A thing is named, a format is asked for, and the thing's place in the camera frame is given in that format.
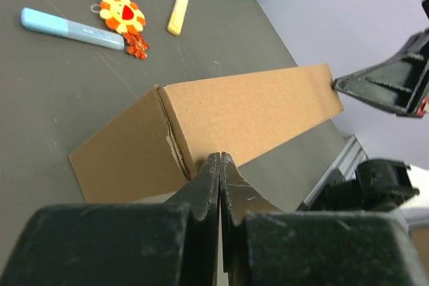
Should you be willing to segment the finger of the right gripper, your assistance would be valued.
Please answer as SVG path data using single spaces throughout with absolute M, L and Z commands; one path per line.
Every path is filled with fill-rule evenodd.
M 399 117 L 428 114 L 428 30 L 412 35 L 386 61 L 337 78 L 332 88 Z

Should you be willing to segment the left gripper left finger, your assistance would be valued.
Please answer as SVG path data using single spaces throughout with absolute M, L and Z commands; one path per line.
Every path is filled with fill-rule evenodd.
M 159 204 L 61 204 L 28 220 L 2 285 L 215 285 L 221 156 Z

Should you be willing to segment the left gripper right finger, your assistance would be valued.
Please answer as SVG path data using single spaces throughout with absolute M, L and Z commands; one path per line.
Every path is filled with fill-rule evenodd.
M 231 285 L 427 285 L 399 218 L 282 212 L 221 154 L 223 269 Z

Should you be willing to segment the brown cardboard box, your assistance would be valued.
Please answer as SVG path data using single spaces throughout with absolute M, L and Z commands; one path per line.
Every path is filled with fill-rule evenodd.
M 172 193 L 211 153 L 243 165 L 342 113 L 331 85 L 319 64 L 155 86 L 69 159 L 90 203 Z

